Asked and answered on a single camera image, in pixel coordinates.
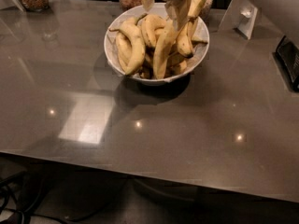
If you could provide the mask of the long central yellow banana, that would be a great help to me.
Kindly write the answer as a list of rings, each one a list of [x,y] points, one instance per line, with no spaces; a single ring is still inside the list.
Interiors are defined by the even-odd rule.
[[[168,22],[158,38],[157,47],[153,55],[153,75],[156,79],[164,78],[169,52],[174,42],[176,42],[181,29],[177,31],[173,23]]]

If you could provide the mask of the middle curved yellow banana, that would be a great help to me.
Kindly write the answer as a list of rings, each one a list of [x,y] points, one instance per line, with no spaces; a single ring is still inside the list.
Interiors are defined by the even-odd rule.
[[[165,19],[156,14],[149,14],[143,19],[141,22],[141,33],[145,44],[149,48],[154,49],[156,47],[157,38],[155,36],[155,31],[164,28],[165,24]]]

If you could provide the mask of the curved yellow banana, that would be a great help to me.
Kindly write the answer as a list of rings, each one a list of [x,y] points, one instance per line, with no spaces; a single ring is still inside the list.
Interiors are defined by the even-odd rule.
[[[149,48],[154,49],[156,47],[157,38],[155,36],[155,31],[164,28],[165,24],[165,19],[156,14],[149,14],[143,19],[141,22],[141,33],[145,44]]]
[[[109,31],[121,32],[129,39],[132,53],[124,73],[126,76],[133,75],[142,66],[146,54],[146,46],[140,28],[133,23],[124,21],[119,28],[109,28]]]

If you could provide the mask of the left curved yellow banana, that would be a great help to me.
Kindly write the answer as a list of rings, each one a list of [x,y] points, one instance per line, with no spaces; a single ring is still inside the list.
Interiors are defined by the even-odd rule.
[[[126,76],[133,75],[142,66],[146,54],[146,46],[140,28],[133,23],[124,21],[119,28],[109,28],[109,31],[121,32],[129,39],[132,53],[124,73]]]

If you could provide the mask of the right yellow banana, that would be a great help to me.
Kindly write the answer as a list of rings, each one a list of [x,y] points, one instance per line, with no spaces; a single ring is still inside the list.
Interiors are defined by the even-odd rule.
[[[181,29],[178,34],[176,45],[178,53],[185,58],[191,58],[193,56],[192,37],[196,31],[198,19],[191,19]]]

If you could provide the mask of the far-left yellow banana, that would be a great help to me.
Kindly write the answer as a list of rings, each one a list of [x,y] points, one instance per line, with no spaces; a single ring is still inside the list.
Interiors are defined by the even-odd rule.
[[[121,32],[117,32],[115,42],[118,50],[119,63],[122,70],[126,72],[132,54],[131,43],[129,39]]]

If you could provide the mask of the white bowl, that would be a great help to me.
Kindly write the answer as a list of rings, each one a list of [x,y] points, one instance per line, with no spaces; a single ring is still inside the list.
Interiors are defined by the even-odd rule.
[[[137,25],[141,30],[141,22],[149,14],[156,14],[164,18],[166,23],[172,22],[172,20],[166,15],[164,6],[162,4],[155,5],[150,11],[146,11],[141,6],[131,8],[123,12],[108,27],[104,39],[104,51],[107,57],[108,64],[118,75],[122,77],[129,77],[132,80],[135,80],[137,82],[140,82],[148,86],[161,86],[163,84],[173,82],[181,77],[187,76],[197,66],[199,66],[199,64],[206,57],[209,48],[209,33],[206,28],[206,24],[203,22],[202,19],[198,18],[196,31],[192,37],[193,56],[191,58],[183,57],[181,54],[178,53],[176,42],[174,42],[169,52],[165,76],[164,78],[161,79],[156,79],[155,76],[153,75],[153,55],[157,47],[157,43],[154,49],[149,48],[145,44],[146,54],[142,66],[133,75],[126,76],[124,71],[121,68],[118,59],[118,50],[115,42],[116,34],[118,31],[110,32],[109,28],[119,28],[121,24],[124,21],[126,21]],[[164,28],[160,28],[155,31],[155,36],[157,38],[157,41],[158,38],[161,36],[163,29]],[[180,63],[182,61],[187,62],[186,70],[180,75],[172,76],[170,72],[170,68],[173,65]]]

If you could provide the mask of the small bottom yellow banana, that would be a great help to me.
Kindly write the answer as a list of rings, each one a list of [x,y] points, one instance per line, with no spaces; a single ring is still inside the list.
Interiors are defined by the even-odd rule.
[[[173,65],[170,68],[170,72],[172,76],[177,76],[182,74],[187,68],[187,62],[186,61],[182,61],[180,63],[177,63],[175,65]]]

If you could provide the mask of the white angled stand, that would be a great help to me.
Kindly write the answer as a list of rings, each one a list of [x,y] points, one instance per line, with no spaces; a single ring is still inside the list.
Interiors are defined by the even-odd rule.
[[[258,8],[249,0],[231,0],[222,17],[219,30],[236,30],[246,39],[251,39]]]

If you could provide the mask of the black device on table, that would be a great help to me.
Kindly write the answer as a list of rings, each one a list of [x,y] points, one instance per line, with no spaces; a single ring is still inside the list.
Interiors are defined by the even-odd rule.
[[[289,88],[299,92],[299,48],[284,35],[276,47],[274,56]]]

